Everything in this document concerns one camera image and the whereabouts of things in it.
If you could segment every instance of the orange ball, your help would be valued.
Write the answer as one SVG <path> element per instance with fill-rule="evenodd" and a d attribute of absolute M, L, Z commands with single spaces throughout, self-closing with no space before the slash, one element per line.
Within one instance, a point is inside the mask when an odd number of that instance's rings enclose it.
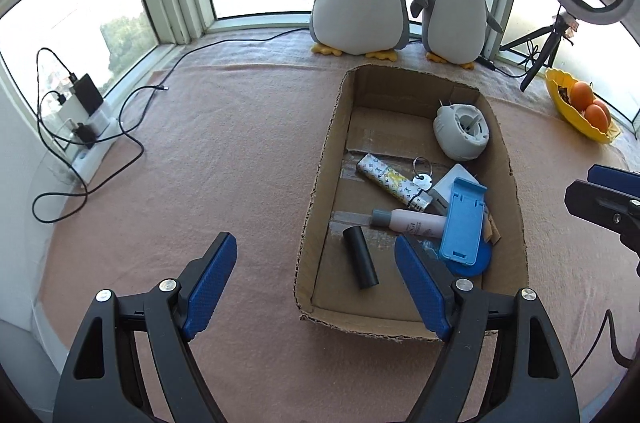
<path fill-rule="evenodd" d="M 607 115 L 597 105 L 591 104 L 584 111 L 584 119 L 591 123 L 600 132 L 606 133 L 609 130 L 609 122 L 607 121 Z"/>
<path fill-rule="evenodd" d="M 593 89 L 586 82 L 576 82 L 569 91 L 569 103 L 571 106 L 582 112 L 593 103 Z"/>
<path fill-rule="evenodd" d="M 606 114 L 607 116 L 607 125 L 611 123 L 611 113 L 609 112 L 609 107 L 607 107 L 607 104 L 604 103 L 601 99 L 594 99 L 593 100 L 593 104 L 599 106 L 603 111 L 604 114 Z"/>

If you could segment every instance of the green tree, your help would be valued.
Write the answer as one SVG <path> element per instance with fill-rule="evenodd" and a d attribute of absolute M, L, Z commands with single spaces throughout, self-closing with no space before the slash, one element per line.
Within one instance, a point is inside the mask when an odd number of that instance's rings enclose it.
<path fill-rule="evenodd" d="M 156 46 L 156 35 L 145 13 L 113 19 L 102 24 L 100 32 L 109 49 L 109 70 L 114 77 L 127 72 Z"/>

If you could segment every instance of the yellow bowl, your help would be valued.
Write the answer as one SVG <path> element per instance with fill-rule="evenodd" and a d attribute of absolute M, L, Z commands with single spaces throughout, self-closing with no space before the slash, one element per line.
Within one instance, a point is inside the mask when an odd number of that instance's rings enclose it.
<path fill-rule="evenodd" d="M 571 93 L 571 88 L 578 82 L 572 75 L 564 70 L 559 69 L 547 69 L 545 73 L 546 89 L 549 92 L 549 96 L 554 101 L 558 112 L 564 116 L 571 125 L 577 130 L 582 132 L 587 138 L 593 139 L 598 143 L 608 144 L 620 135 L 620 129 L 616 123 L 611 120 L 609 124 L 609 130 L 607 133 L 602 133 L 594 126 L 592 126 L 582 115 L 575 110 L 571 105 L 566 103 L 560 96 L 560 87 L 566 87 L 567 92 Z"/>

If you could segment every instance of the keychain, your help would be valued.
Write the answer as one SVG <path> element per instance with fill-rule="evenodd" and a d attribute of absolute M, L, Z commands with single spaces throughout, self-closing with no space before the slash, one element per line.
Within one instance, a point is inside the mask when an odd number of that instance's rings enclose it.
<path fill-rule="evenodd" d="M 428 174 L 418 174 L 418 170 L 415 169 L 415 165 L 418 164 L 418 161 L 424 161 L 425 163 L 429 164 Z M 413 183 L 416 184 L 417 186 L 420 186 L 420 188 L 426 192 L 427 190 L 429 190 L 429 188 L 431 188 L 431 183 L 433 181 L 431 179 L 431 176 L 433 175 L 433 164 L 431 164 L 431 162 L 427 158 L 416 158 L 414 159 L 413 166 L 414 166 Z"/>

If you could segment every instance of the pink bottle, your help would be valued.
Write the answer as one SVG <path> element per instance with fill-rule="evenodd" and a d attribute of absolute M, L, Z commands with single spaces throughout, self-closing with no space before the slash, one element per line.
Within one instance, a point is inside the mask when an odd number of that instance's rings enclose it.
<path fill-rule="evenodd" d="M 389 228 L 398 233 L 410 233 L 424 237 L 442 238 L 447 217 L 431 213 L 412 212 L 412 210 L 373 210 L 371 226 Z"/>

